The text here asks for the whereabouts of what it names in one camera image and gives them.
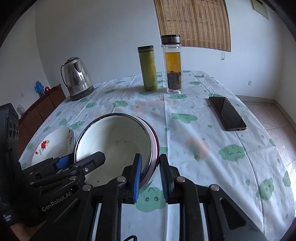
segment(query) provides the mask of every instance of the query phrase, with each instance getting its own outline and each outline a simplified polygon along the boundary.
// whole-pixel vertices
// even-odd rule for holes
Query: tiled floor
[[[296,131],[283,113],[274,105],[244,102],[264,126],[287,167],[294,197],[296,197]]]

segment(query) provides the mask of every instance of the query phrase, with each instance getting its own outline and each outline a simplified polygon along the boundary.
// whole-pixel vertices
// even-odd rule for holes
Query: smartphone
[[[211,96],[209,101],[212,103],[227,131],[242,131],[247,128],[242,117],[226,97]]]

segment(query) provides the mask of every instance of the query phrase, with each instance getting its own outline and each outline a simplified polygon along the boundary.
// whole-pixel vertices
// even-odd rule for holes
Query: bottle cap
[[[138,52],[142,53],[142,52],[149,52],[149,51],[154,51],[153,45],[148,45],[148,46],[141,46],[138,47]]]
[[[180,44],[181,43],[181,36],[179,34],[162,35],[161,36],[161,43],[163,45]]]

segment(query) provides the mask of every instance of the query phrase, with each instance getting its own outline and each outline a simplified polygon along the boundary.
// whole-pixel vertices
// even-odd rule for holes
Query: glass tea bottle
[[[183,92],[182,62],[181,62],[181,37],[178,34],[161,36],[165,70],[167,80],[167,92],[179,94]]]

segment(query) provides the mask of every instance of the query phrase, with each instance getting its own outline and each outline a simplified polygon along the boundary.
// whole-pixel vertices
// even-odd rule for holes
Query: blue bottle
[[[44,92],[43,88],[44,88],[43,85],[39,81],[37,81],[35,91],[39,94],[40,97],[45,95],[45,92]]]

